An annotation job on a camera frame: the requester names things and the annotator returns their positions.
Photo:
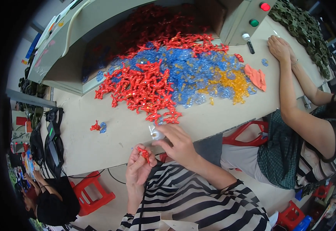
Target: white knob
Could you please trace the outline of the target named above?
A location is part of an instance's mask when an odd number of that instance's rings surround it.
[[[250,35],[248,33],[244,33],[242,34],[242,39],[244,39],[245,41],[249,41],[250,40]]]

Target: red button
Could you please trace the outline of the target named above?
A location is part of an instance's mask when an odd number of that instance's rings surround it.
[[[269,10],[271,9],[271,7],[270,7],[267,3],[265,3],[265,2],[261,2],[261,3],[259,4],[259,7],[260,7],[263,11],[269,11]]]

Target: bracelet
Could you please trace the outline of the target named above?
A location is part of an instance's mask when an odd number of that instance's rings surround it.
[[[296,62],[292,63],[291,66],[297,64],[298,62],[299,62],[299,59],[296,59]]]

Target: red plastic coral piece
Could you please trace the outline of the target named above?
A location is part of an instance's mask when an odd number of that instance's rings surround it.
[[[142,149],[140,147],[137,147],[137,150],[139,152],[142,152],[142,157],[146,159],[147,163],[150,163],[150,160],[149,160],[149,152],[146,150],[146,149]]]
[[[241,55],[239,54],[234,54],[236,56],[236,58],[239,60],[239,62],[244,62],[244,59],[242,58]]]
[[[183,7],[188,8],[193,5],[186,4]],[[211,34],[191,34],[193,20],[194,17],[182,16],[180,12],[174,14],[167,7],[153,3],[139,7],[119,27],[121,36],[117,46],[121,53],[110,56],[107,60],[116,56],[131,59],[140,51],[147,49],[158,51],[161,46],[166,46],[167,49],[191,49],[193,57],[204,52],[210,54],[211,51],[228,51],[227,45],[221,44],[221,47],[213,45],[214,38]],[[209,26],[200,28],[205,32]],[[105,75],[105,80],[95,91],[95,99],[102,99],[104,94],[111,93],[112,107],[126,101],[128,109],[136,110],[137,114],[140,113],[139,110],[146,112],[146,120],[155,123],[161,117],[157,111],[167,108],[169,112],[164,113],[164,116],[171,115],[171,117],[163,121],[179,123],[177,118],[182,114],[176,112],[174,107],[176,103],[171,99],[171,92],[174,89],[171,87],[172,83],[168,82],[169,69],[162,73],[161,63],[162,60],[136,64],[141,71],[132,70],[123,64],[122,68]],[[112,81],[112,78],[118,78],[119,82]]]
[[[93,131],[93,130],[100,131],[100,129],[101,129],[101,126],[98,124],[98,120],[96,120],[95,125],[91,126],[90,131]]]

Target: gray pants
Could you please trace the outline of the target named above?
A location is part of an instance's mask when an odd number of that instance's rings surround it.
[[[258,149],[259,147],[222,145],[221,167],[223,169],[240,169],[259,182],[275,186],[269,182],[259,168]]]

